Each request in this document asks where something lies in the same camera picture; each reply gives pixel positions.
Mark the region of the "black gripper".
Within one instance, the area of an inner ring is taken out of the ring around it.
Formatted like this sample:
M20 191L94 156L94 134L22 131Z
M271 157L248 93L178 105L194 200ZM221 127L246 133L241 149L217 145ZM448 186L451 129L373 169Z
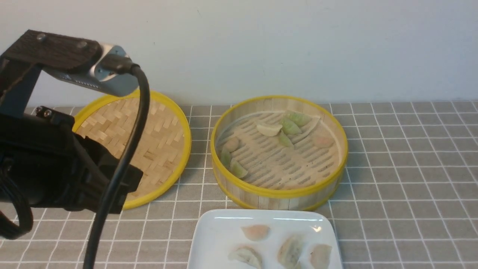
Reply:
M71 172L66 176L65 187L56 199L56 204L67 211L97 212L119 160L103 145L88 137L72 133L68 143L72 145L74 158ZM138 189L142 177L141 169L132 164L126 165L109 213L122 212L128 194Z

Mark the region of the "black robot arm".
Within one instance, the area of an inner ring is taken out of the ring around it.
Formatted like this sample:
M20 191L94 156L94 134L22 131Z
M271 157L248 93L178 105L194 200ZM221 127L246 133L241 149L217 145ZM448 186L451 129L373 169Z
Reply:
M35 116L1 115L1 201L17 213L1 214L1 237L32 230L32 208L89 210L100 206L118 159L99 142L73 132L73 116L42 108Z

